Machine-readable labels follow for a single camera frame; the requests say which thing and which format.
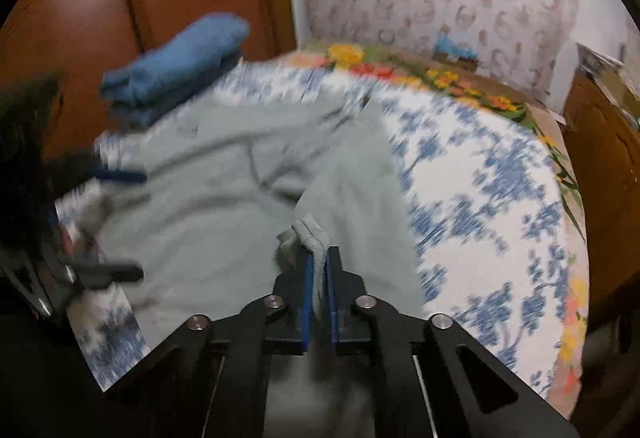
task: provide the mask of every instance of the blue folded cloth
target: blue folded cloth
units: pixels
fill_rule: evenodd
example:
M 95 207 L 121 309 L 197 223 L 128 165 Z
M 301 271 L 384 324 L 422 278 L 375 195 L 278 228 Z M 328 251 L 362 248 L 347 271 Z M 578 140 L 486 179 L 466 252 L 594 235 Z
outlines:
M 249 24 L 234 14 L 207 14 L 164 46 L 129 66 L 105 73 L 100 96 L 130 108 L 193 94 L 194 82 L 220 68 L 222 59 L 239 50 Z
M 238 64 L 241 56 L 240 52 L 235 52 L 223 58 L 220 66 L 208 68 L 191 79 L 189 86 L 177 88 L 175 92 L 162 96 L 161 100 L 153 104 L 132 107 L 125 102 L 114 102 L 109 111 L 129 124 L 139 128 L 148 128 L 173 108 L 206 89 L 213 81 L 232 70 Z

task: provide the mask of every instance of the blue and white floral tablecloth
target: blue and white floral tablecloth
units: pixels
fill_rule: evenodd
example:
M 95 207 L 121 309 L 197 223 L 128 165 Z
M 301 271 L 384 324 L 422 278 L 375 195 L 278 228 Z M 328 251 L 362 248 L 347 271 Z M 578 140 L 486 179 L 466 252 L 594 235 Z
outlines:
M 103 135 L 97 150 L 112 166 L 178 124 L 201 101 L 311 102 L 341 94 L 359 108 L 383 105 L 390 150 L 415 234 L 416 281 L 424 313 L 447 312 L 543 396 L 562 335 L 567 291 L 561 195 L 548 152 L 535 135 L 450 97 L 414 92 L 346 72 L 276 63 L 238 66 L 144 135 Z M 61 200 L 61 222 L 99 196 L 99 185 Z M 149 349 L 119 287 L 87 293 L 69 310 L 84 356 L 103 389 Z

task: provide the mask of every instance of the dark blue folded cloth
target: dark blue folded cloth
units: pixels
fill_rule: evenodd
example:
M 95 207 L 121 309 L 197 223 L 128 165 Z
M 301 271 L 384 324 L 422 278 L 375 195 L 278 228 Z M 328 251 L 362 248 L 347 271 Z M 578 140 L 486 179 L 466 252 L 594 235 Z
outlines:
M 145 106 L 134 106 L 125 102 L 114 102 L 109 111 L 119 116 L 129 124 L 139 128 L 148 128 L 173 108 L 206 89 L 213 81 L 232 70 L 240 60 L 242 54 L 235 52 L 224 59 L 220 66 L 208 68 L 196 78 L 191 79 L 188 86 L 177 88 L 173 93 L 162 96 L 161 100 Z
M 222 59 L 238 52 L 249 25 L 234 14 L 208 14 L 125 68 L 105 73 L 100 96 L 130 108 L 184 100 L 199 89 L 203 75 L 220 69 Z

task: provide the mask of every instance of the stack of folded clothes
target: stack of folded clothes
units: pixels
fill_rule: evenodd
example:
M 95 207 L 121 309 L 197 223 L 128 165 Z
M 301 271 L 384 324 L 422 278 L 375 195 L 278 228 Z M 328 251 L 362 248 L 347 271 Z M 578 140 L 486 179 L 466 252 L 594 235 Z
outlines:
M 233 14 L 208 14 L 159 49 L 105 73 L 100 96 L 110 111 L 148 128 L 238 63 L 248 23 Z

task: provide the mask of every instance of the triangular cutout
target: triangular cutout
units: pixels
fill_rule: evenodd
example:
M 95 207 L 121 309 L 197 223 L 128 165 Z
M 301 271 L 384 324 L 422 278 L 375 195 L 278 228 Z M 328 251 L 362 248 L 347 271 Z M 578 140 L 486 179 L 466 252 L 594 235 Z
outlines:
M 471 349 L 467 346 L 457 346 L 456 351 L 480 411 L 485 414 L 492 413 L 517 401 L 518 393 L 511 389 Z

